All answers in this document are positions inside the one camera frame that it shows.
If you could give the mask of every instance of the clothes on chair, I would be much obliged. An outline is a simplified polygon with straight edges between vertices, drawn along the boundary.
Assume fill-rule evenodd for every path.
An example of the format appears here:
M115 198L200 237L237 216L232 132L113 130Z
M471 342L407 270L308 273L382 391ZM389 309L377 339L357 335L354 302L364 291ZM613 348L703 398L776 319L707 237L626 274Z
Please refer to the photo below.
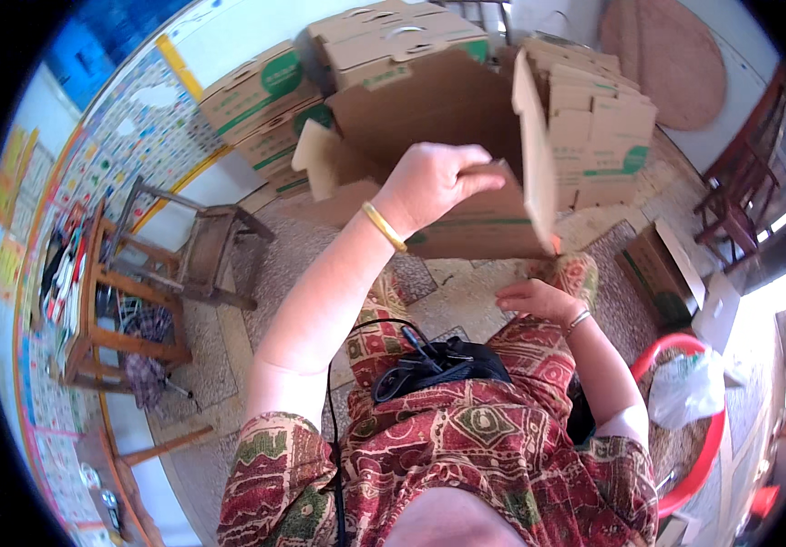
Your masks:
M125 334L161 342L173 324L171 313L160 305L144 305L128 320ZM164 380L167 372L159 361L138 354L128 354L125 358L125 374L135 394L137 408L154 410L162 400Z

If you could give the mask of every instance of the hand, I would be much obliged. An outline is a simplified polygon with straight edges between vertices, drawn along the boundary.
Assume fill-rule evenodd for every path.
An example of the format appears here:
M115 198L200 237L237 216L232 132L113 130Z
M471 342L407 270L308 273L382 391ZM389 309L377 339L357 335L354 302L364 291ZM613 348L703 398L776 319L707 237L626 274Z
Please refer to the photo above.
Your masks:
M587 309L583 300L538 279L524 279L499 289L496 305L505 312L518 312L518 318L533 315L557 323L562 328L568 328Z
M498 175L457 176L466 167L491 160L487 150L477 145L414 144L401 157L372 205L402 239L408 239L469 196L503 187L505 179Z

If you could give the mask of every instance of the wooden table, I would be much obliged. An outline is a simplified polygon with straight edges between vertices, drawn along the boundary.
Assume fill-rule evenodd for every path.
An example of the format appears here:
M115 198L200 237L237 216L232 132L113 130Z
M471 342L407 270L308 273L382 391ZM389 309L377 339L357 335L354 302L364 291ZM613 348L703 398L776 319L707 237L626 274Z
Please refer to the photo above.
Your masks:
M208 425L199 431L188 433L167 443L120 456L111 444L107 427L99 419L93 421L86 436L74 448L77 452L77 459L92 467L98 472L101 479L102 488L90 489L89 495L92 496L92 501L95 508L98 509L104 526L108 530L114 530L108 509L102 502L101 492L103 489L107 489L116 496L123 541L128 545L141 547L164 547L162 535L159 533L156 523L141 502L135 476L131 473L131 466L159 454L165 454L183 444L188 444L212 430L213 427Z
M140 282L125 276L102 261L103 241L114 234L116 225L104 217L102 199L92 217L92 225L87 237L86 266L79 285L79 320L77 332L72 336L67 355L67 364L62 375L66 385L130 393L125 369L106 365L99 359L99 349L108 347L116 351L139 354L161 361L167 368L180 366L192 361L192 354L186 346L183 305L180 297L168 290L160 290L147 282ZM167 268L177 268L180 261L173 253L145 245L131 235L123 235L123 242L146 254L151 260L162 263ZM161 305L171 312L174 323L174 342L160 343L136 336L108 330L98 325L95 299L100 286L121 290L130 296L146 302Z

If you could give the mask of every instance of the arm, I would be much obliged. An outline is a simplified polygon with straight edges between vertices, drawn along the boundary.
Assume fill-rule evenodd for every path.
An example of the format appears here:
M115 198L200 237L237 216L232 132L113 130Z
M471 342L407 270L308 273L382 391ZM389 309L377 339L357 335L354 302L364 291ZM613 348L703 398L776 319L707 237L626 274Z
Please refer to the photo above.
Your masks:
M499 176L457 176L490 159L477 146L412 146L372 204L408 238L472 194L501 188L505 181ZM246 419L280 410L319 426L329 362L393 253L392 243L365 213L356 213L302 274L259 344L247 373Z
M560 325L564 334L587 307L582 300L538 279L510 285L496 296L499 308L517 310L521 317L531 313L550 320ZM597 433L631 437L647 446L645 402L627 364L594 318L578 323L566 342L575 359Z

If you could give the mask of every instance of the gold bangle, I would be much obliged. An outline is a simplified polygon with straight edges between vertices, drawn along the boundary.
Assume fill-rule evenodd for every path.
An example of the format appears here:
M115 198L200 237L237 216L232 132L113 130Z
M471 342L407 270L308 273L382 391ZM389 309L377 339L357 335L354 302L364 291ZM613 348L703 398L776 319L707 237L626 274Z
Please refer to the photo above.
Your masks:
M404 253L408 250L408 246L405 245L405 242L401 240L401 237L396 233L392 226L389 225L389 222L384 220L384 217L380 216L378 210L375 209L375 206L369 203L368 201L363 202L362 210L365 211L365 214L368 215L368 218L378 227L381 234L385 235L390 243L393 244L393 247L396 248L397 251L400 253Z

